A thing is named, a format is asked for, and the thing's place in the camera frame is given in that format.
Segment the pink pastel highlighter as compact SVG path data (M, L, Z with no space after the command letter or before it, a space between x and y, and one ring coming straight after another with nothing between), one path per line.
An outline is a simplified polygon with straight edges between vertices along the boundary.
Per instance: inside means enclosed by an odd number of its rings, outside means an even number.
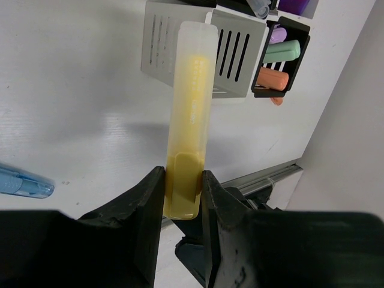
M277 44L283 42L287 37L287 31L283 27L276 27L272 30L269 44Z

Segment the green pastel highlighter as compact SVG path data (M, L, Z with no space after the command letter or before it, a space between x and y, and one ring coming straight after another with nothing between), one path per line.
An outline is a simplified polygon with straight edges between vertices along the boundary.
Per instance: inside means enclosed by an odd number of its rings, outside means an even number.
M269 44L264 55L263 63L293 61L299 58L301 47L298 40L290 40L277 44Z

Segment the orange capped clear highlighter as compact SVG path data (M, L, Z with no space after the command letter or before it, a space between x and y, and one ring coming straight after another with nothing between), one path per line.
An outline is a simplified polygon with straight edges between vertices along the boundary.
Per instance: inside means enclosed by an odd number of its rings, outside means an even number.
M256 80L256 85L282 91L286 88L289 75L285 72L261 67Z

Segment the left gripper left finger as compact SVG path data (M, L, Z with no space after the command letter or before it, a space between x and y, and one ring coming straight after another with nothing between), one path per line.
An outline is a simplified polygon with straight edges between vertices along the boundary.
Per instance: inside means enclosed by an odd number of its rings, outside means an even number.
M152 287L165 170L73 219L59 211L1 212L2 287Z

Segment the yellow pastel highlighter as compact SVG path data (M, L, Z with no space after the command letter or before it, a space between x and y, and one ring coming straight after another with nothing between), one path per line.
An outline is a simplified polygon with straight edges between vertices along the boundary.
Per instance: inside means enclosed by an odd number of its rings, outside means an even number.
M216 26L192 21L181 23L163 208L164 216L172 220L191 220L199 213L217 48Z

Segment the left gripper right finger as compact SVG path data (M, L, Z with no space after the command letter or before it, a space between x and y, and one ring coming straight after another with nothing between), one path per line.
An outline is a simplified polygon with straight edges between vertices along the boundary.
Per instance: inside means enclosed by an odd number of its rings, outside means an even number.
M382 287L383 221L251 209L202 174L206 287Z

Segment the purple black highlighter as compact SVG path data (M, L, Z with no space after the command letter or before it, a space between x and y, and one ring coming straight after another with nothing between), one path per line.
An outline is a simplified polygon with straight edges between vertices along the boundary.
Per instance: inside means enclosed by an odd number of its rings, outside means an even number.
M278 10L295 15L302 15L309 1L310 0L280 0Z

